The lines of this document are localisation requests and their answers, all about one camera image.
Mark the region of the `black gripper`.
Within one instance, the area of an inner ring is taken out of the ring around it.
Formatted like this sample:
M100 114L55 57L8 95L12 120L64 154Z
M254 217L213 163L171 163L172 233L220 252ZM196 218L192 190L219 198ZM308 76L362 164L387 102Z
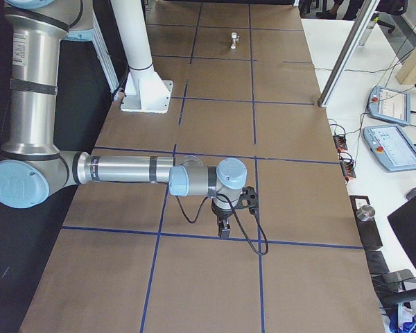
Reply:
M230 205L227 204L226 208L221 208L217 206L216 201L213 200L211 202L211 210L218 219L218 236L224 239L229 238L231 228L228 222L228 218L233 215Z

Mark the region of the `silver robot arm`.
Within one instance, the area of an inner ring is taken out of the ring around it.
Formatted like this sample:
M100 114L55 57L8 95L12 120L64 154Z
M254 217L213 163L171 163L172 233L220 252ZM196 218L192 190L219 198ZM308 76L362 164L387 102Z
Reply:
M229 157L217 166L199 158L95 156L60 151L53 142L58 60L63 40L91 40L91 1L7 1L13 29L10 137L0 150L0 202L29 208L70 185L88 182L166 183L169 193L211 200L218 235L245 197L247 169Z

